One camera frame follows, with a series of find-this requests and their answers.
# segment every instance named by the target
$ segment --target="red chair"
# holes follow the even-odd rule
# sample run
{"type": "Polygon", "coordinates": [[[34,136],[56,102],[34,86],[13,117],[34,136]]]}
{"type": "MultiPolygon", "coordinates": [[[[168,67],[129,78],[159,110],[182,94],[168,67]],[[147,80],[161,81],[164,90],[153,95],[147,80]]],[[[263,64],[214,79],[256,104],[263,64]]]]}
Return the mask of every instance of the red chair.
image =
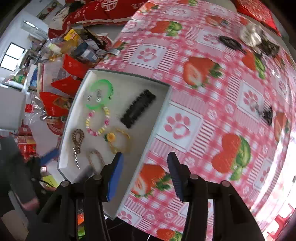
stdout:
{"type": "Polygon", "coordinates": [[[289,221],[291,215],[295,211],[295,209],[289,203],[288,203],[288,206],[291,208],[291,212],[287,215],[287,217],[283,218],[282,216],[280,216],[278,214],[276,216],[276,218],[274,219],[279,225],[279,228],[277,229],[276,233],[272,234],[272,233],[267,232],[269,234],[269,236],[271,236],[273,239],[276,239],[278,237],[278,235],[280,234],[282,229],[285,227],[286,223],[289,221]]]}

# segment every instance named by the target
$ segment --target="window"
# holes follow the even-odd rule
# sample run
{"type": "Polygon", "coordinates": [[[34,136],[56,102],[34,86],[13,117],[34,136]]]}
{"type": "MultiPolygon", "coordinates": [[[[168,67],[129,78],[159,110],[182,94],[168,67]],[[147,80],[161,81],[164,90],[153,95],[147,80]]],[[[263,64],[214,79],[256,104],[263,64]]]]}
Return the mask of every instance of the window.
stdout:
{"type": "Polygon", "coordinates": [[[1,61],[0,67],[14,71],[24,50],[24,48],[11,43],[1,61]]]}

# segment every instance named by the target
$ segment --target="red box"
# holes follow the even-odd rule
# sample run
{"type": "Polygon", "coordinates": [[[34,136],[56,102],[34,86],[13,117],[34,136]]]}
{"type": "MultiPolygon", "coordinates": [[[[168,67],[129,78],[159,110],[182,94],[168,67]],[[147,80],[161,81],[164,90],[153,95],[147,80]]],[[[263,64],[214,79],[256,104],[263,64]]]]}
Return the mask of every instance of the red box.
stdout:
{"type": "Polygon", "coordinates": [[[17,145],[23,154],[36,154],[36,142],[32,136],[17,136],[17,145]]]}
{"type": "Polygon", "coordinates": [[[31,136],[32,131],[29,127],[20,127],[17,132],[18,136],[31,136]]]}

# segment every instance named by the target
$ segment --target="white wall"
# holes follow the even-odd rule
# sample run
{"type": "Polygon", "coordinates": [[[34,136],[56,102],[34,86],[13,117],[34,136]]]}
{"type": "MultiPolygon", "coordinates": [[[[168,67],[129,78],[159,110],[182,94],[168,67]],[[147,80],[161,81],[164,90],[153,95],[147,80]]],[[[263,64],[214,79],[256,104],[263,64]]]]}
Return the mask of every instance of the white wall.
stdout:
{"type": "MultiPolygon", "coordinates": [[[[36,16],[51,2],[51,0],[32,0],[9,24],[0,38],[0,62],[10,43],[17,44],[25,49],[30,47],[30,41],[27,39],[29,33],[21,29],[24,20],[48,32],[48,25],[38,19],[36,16]]],[[[0,81],[10,75],[12,71],[0,67],[0,81]]]]}
{"type": "Polygon", "coordinates": [[[28,13],[32,14],[33,16],[37,16],[51,2],[52,2],[52,0],[31,0],[31,2],[24,8],[24,10],[27,11],[28,13]]]}

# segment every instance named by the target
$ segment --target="brown hair tie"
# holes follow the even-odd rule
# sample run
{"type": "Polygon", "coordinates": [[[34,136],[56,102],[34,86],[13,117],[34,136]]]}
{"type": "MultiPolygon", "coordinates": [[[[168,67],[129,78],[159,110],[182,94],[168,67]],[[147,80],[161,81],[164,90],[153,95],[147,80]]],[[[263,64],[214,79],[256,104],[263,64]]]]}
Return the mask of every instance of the brown hair tie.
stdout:
{"type": "Polygon", "coordinates": [[[94,149],[94,150],[91,150],[91,151],[88,152],[87,159],[89,161],[89,164],[93,168],[94,172],[96,173],[96,169],[95,169],[95,167],[94,167],[94,165],[92,163],[92,160],[91,160],[91,155],[92,154],[95,154],[98,157],[98,159],[100,160],[102,166],[105,166],[105,162],[104,162],[103,157],[102,157],[102,155],[101,155],[101,153],[99,151],[94,149]]]}
{"type": "Polygon", "coordinates": [[[75,131],[73,131],[72,133],[72,141],[74,143],[74,149],[76,151],[77,154],[80,154],[80,146],[82,144],[82,141],[84,139],[84,132],[81,129],[76,129],[75,131]]]}

